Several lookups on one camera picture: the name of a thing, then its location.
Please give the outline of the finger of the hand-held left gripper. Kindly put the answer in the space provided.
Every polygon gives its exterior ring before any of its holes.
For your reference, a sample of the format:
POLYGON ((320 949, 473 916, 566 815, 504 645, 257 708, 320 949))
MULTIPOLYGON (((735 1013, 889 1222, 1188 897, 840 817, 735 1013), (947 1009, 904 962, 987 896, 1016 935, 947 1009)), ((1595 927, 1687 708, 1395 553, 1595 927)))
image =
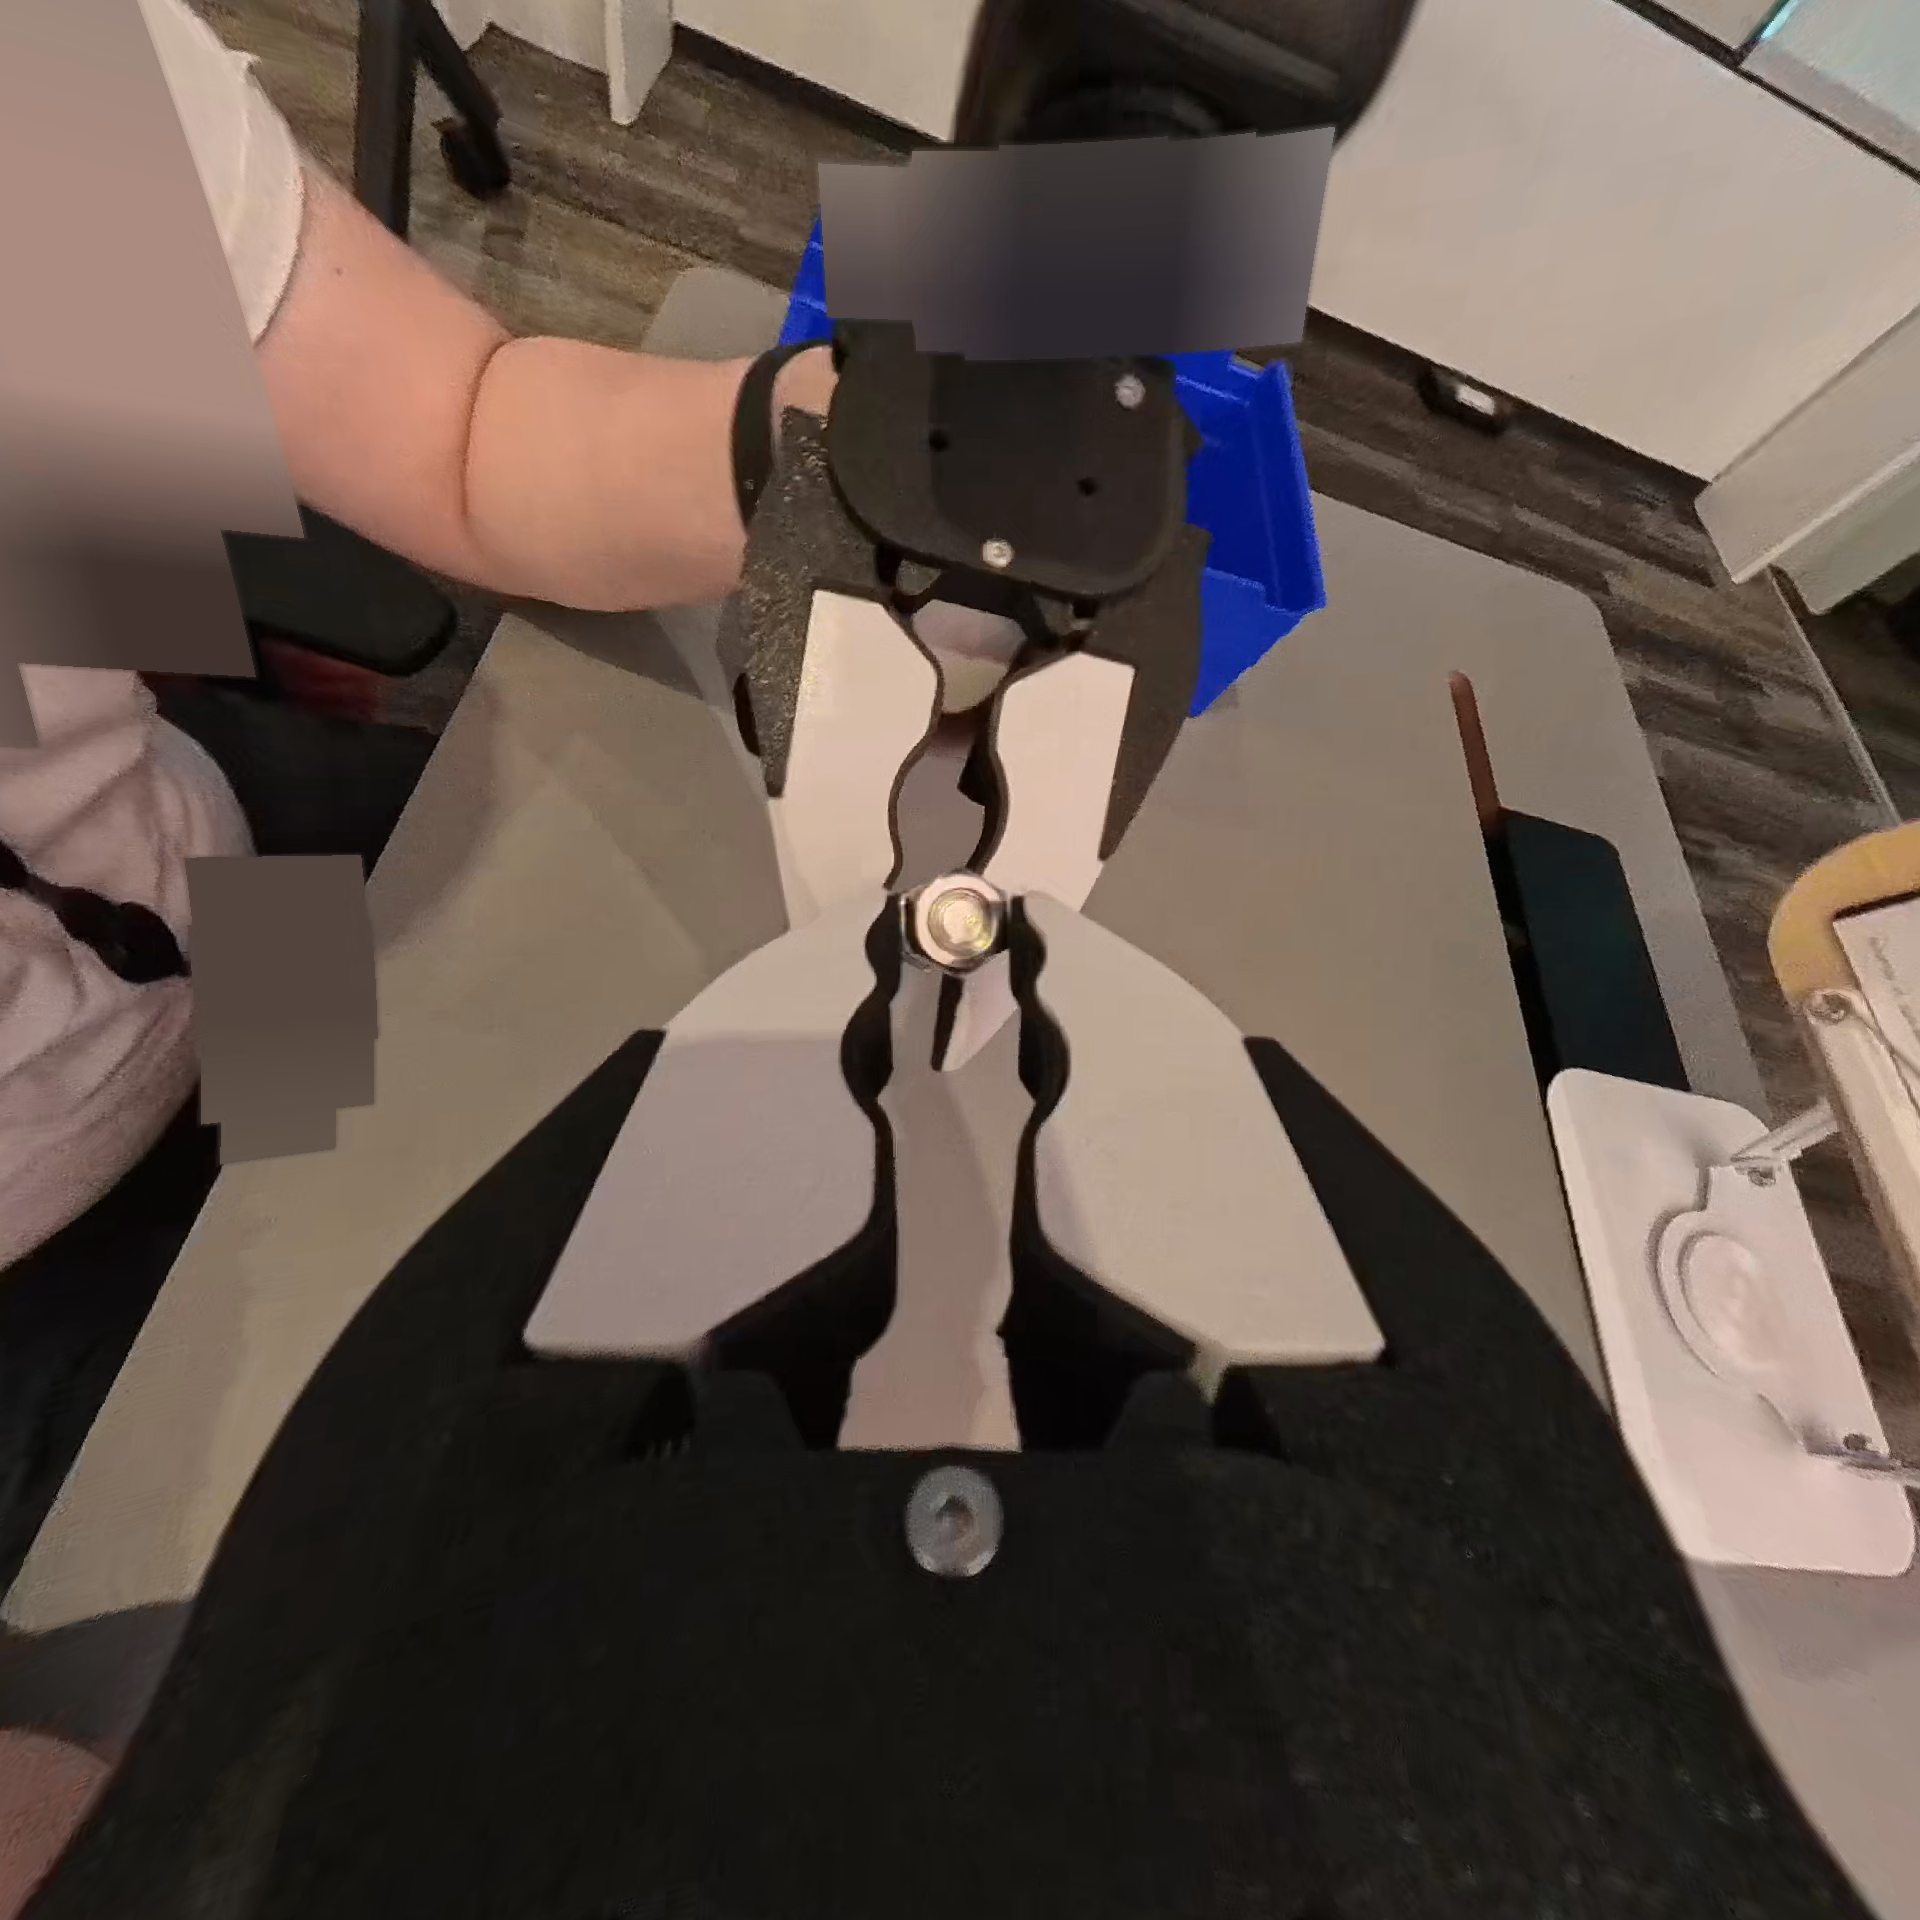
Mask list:
POLYGON ((1086 905, 1105 863, 1102 836, 1134 682, 1132 664, 1079 652, 1021 669, 995 695, 976 873, 1004 896, 1086 905))
POLYGON ((973 664, 889 608, 816 592, 806 613, 800 690, 784 782, 771 798, 785 922, 892 893, 902 870, 899 799, 973 664))

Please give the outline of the black phone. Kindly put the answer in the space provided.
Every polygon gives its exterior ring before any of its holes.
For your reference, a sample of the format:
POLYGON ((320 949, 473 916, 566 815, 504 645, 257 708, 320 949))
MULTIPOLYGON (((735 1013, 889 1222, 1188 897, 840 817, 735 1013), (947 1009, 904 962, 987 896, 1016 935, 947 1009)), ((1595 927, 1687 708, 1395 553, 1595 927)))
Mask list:
POLYGON ((1537 1089, 1585 1069, 1689 1093, 1617 849, 1515 809, 1483 849, 1537 1089))

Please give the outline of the blue plastic bin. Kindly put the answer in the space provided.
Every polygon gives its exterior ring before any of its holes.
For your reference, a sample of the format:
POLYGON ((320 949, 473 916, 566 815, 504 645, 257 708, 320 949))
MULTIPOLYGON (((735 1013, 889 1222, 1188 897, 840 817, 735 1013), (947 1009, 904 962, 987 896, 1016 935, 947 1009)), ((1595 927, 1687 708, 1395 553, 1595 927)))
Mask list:
MULTIPOLYGON (((1180 688, 1173 717, 1215 696, 1278 640, 1326 604, 1326 582, 1312 525, 1304 456, 1283 365, 1253 367, 1231 352, 1141 352, 1144 334, 1127 319, 1104 319, 1086 303, 1061 303, 1037 280, 1001 289, 998 303, 972 288, 969 305, 940 305, 917 327, 924 346, 958 346, 981 364, 1104 364, 1109 381, 1144 377, 1144 400, 1177 400, 1197 444, 1183 465, 1183 513, 1207 535, 1197 585, 1197 690, 1180 688)), ((964 652, 956 640, 924 640, 915 617, 876 606, 852 613, 852 586, 822 586, 808 624, 833 632, 831 661, 849 664, 855 652, 877 655, 915 652, 926 664, 907 678, 934 702, 933 710, 964 713, 984 704, 989 729, 1011 708, 1011 729, 1030 738, 1069 730, 1120 733, 1134 696, 1135 671, 1113 657, 1081 662, 1076 653, 1041 652, 1028 668, 1012 653, 964 652)))

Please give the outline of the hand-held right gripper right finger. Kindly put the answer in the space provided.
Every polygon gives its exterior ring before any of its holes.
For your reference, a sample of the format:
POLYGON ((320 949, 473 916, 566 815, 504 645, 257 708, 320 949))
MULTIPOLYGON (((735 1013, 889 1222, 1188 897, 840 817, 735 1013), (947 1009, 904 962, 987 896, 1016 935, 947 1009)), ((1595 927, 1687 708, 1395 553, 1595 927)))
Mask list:
POLYGON ((1384 1335, 1247 1037, 1048 896, 1006 921, 1016 1073, 998 1345, 1021 1449, 1102 1449, 1141 1383, 1372 1362, 1384 1335))

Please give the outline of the black wristwatch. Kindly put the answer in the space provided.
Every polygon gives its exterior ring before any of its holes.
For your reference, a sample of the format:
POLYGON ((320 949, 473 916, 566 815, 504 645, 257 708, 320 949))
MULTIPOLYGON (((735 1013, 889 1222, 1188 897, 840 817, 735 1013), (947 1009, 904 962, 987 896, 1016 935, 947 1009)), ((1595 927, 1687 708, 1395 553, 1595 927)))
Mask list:
POLYGON ((731 481, 742 527, 751 525, 774 476, 789 415, 824 422, 833 385, 836 364, 824 340, 784 343, 744 365, 729 428, 731 481))

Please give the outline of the black screen stand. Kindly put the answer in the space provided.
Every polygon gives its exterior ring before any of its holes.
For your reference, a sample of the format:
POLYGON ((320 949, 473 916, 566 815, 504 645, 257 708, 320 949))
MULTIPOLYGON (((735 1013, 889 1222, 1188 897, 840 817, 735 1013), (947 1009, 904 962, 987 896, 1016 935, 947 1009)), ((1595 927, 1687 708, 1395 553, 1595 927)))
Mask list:
POLYGON ((454 38, 438 5, 358 1, 352 103, 352 193, 397 239, 413 208, 417 79, 427 76, 449 108, 438 124, 447 177, 473 201, 512 188, 499 105, 454 38))

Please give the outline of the white board stand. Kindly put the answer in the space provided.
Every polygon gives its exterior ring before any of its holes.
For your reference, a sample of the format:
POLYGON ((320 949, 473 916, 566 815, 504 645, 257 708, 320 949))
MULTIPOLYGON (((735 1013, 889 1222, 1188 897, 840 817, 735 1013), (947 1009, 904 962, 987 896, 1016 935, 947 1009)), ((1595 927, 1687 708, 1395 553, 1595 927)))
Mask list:
POLYGON ((1790 1169, 1792 1133, 1585 1068, 1545 1094, 1616 1422, 1689 1561, 1902 1576, 1891 1449, 1790 1169))

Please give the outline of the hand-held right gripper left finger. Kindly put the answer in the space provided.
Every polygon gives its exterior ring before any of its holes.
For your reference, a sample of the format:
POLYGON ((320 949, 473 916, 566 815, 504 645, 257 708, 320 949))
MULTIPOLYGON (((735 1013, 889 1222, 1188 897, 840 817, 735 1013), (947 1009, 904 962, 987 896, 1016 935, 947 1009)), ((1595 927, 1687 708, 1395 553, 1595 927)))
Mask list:
POLYGON ((833 1449, 896 1309, 899 905, 849 900, 753 949, 661 1034, 526 1348, 771 1377, 833 1449))

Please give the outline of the person's left hand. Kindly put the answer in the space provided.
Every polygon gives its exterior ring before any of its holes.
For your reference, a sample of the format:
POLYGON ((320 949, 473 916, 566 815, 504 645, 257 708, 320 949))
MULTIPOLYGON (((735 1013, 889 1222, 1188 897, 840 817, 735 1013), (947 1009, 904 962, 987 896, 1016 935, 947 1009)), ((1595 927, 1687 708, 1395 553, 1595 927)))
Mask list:
POLYGON ((926 600, 909 624, 940 668, 942 717, 987 704, 1027 649, 1027 632, 1012 617, 949 598, 926 600))

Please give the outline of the instruction poster board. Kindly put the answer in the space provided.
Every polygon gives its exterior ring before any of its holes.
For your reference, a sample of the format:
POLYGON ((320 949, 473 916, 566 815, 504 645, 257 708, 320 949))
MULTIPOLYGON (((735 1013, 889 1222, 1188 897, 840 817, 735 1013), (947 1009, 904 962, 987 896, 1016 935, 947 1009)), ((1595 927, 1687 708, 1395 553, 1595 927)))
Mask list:
POLYGON ((1793 880, 1767 957, 1915 1335, 1917 1311, 1917 823, 1868 831, 1793 880))

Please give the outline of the person's left forearm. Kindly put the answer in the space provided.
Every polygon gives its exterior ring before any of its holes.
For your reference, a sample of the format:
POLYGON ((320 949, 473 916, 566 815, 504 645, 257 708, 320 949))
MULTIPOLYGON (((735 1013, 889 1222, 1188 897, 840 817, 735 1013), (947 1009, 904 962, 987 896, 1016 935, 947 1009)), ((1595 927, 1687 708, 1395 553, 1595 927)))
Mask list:
POLYGON ((744 361, 512 337, 433 280, 389 303, 332 273, 255 357, 300 500, 403 560, 589 613, 735 585, 744 361))

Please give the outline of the silver hex nut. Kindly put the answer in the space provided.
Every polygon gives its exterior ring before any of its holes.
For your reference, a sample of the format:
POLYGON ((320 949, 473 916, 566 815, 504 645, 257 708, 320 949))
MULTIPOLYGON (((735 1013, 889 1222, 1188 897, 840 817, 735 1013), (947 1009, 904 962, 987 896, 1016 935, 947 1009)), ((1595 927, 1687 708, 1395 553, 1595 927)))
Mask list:
POLYGON ((1004 949, 1006 893, 972 870, 949 870, 899 897, 902 957, 947 976, 972 976, 1004 949))

